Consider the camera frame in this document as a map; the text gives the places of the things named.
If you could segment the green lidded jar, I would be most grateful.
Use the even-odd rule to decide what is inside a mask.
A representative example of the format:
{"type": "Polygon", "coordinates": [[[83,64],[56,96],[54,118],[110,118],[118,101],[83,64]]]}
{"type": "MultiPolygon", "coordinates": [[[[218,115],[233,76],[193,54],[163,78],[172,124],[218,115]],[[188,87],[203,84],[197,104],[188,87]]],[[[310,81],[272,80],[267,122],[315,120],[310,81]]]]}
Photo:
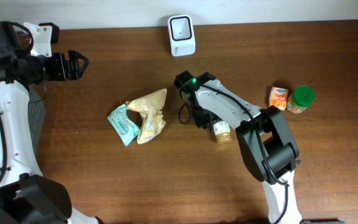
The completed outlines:
{"type": "Polygon", "coordinates": [[[287,110],[292,113],[302,113],[315,99],[315,92],[308,86],[298,86],[291,93],[287,100],[287,110]]]}

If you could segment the white cream tube gold cap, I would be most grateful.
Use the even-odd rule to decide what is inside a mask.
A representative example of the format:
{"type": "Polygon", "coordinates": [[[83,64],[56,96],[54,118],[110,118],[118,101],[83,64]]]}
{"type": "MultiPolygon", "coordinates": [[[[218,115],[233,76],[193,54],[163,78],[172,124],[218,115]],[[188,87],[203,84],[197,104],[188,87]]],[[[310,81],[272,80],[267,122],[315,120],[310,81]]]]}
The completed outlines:
{"type": "Polygon", "coordinates": [[[213,132],[218,144],[225,144],[232,141],[230,126],[225,121],[214,123],[213,132]]]}

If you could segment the small orange carton box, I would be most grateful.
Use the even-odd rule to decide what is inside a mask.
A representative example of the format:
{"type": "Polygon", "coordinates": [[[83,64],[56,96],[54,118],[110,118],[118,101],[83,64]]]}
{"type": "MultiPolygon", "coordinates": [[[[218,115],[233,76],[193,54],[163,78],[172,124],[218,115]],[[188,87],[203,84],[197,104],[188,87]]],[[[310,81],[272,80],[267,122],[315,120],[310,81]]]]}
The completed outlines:
{"type": "Polygon", "coordinates": [[[285,88],[272,87],[268,98],[268,105],[275,106],[281,111],[287,108],[288,90],[285,88]]]}

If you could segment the beige paper bag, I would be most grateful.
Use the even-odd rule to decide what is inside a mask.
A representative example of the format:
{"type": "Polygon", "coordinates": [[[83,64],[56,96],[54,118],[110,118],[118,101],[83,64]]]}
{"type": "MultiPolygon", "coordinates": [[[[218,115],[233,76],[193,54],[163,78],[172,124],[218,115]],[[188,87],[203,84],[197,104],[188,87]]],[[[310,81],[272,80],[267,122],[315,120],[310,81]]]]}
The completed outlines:
{"type": "Polygon", "coordinates": [[[144,144],[159,135],[166,125],[162,109],[165,105],[167,89],[162,88],[138,99],[127,101],[126,108],[138,112],[142,117],[142,126],[137,143],[144,144]]]}

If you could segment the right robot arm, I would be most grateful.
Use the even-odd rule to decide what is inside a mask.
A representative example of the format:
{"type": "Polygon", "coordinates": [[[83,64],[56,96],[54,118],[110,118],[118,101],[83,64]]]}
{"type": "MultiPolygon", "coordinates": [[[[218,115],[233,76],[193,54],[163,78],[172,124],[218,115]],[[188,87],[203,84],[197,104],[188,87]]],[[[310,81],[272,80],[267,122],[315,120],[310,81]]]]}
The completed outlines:
{"type": "Polygon", "coordinates": [[[235,130],[242,160],[264,188],[269,223],[306,223],[294,190],[299,148],[283,113],[248,103],[209,72],[184,71],[173,84],[198,128],[224,121],[235,130]]]}

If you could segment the teal wet wipes pack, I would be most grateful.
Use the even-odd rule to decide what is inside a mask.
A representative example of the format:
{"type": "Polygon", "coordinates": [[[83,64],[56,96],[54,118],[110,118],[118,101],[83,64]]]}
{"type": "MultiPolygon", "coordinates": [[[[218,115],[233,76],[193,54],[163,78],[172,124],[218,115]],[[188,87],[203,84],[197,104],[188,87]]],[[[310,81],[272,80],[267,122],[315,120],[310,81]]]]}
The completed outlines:
{"type": "Polygon", "coordinates": [[[127,116],[127,106],[125,104],[112,111],[107,116],[107,120],[116,130],[125,146],[128,146],[140,133],[139,127],[127,116]]]}

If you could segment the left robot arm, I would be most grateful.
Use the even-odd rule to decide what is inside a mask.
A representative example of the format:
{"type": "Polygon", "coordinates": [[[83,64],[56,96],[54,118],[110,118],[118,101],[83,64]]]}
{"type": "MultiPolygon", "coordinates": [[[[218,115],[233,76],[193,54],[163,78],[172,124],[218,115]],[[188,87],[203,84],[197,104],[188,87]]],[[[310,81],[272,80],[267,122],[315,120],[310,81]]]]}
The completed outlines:
{"type": "Polygon", "coordinates": [[[77,80],[89,60],[52,52],[60,29],[0,21],[0,223],[99,223],[73,208],[67,189],[45,178],[30,134],[30,86],[77,80]]]}

